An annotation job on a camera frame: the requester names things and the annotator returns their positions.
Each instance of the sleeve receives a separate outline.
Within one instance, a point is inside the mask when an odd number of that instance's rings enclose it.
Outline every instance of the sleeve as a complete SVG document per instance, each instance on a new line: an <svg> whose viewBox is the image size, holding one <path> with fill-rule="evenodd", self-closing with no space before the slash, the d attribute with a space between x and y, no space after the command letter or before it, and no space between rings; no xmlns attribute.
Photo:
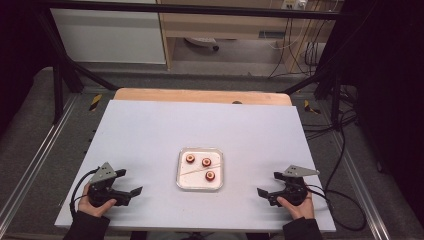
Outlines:
<svg viewBox="0 0 424 240"><path fill-rule="evenodd" d="M103 240L110 220L78 211L63 240Z"/></svg>
<svg viewBox="0 0 424 240"><path fill-rule="evenodd" d="M315 219L299 218L283 226L286 240L322 240Z"/></svg>

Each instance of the white wall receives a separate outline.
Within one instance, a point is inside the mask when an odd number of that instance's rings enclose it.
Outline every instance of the white wall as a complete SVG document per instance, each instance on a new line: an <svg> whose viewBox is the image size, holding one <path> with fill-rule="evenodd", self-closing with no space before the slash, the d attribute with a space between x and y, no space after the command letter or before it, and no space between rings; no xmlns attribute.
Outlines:
<svg viewBox="0 0 424 240"><path fill-rule="evenodd" d="M75 61L165 64L157 13L66 9L52 9L52 13L66 51Z"/></svg>

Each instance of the clear plastic dish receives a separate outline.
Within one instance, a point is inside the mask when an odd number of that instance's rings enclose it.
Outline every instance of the clear plastic dish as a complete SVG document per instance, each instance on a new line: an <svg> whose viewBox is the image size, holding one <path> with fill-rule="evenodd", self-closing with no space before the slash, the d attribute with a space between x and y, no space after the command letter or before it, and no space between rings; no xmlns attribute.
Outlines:
<svg viewBox="0 0 424 240"><path fill-rule="evenodd" d="M204 166L202 162L208 164L207 159L210 160L210 165ZM177 171L177 185L180 188L192 191L216 191L223 185L223 173L224 161L220 150L189 147L181 149Z"/></svg>

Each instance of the white table surface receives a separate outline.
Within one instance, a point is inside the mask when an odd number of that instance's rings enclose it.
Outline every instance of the white table surface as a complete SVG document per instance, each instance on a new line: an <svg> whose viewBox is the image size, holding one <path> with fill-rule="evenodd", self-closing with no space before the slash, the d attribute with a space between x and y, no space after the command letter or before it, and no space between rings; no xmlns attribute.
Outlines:
<svg viewBox="0 0 424 240"><path fill-rule="evenodd" d="M177 186L178 156L184 147L223 152L224 184L218 191L188 192ZM112 100L56 226L71 225L69 202L76 183L106 161L115 170L127 170L116 179L115 190L143 186L129 206L113 207L106 214L110 227L119 230L281 231L291 221L289 213L271 207L256 188L282 190L273 172L291 164L315 169L295 107ZM321 186L317 176L305 181ZM321 231L335 231L325 201L315 195L313 201Z"/></svg>

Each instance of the wall outlet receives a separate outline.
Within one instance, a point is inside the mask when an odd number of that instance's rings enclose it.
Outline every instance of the wall outlet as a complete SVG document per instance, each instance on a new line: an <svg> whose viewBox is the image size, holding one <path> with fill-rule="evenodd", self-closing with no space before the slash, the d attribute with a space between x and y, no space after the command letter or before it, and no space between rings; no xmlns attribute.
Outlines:
<svg viewBox="0 0 424 240"><path fill-rule="evenodd" d="M308 0L284 0L281 9L305 10Z"/></svg>

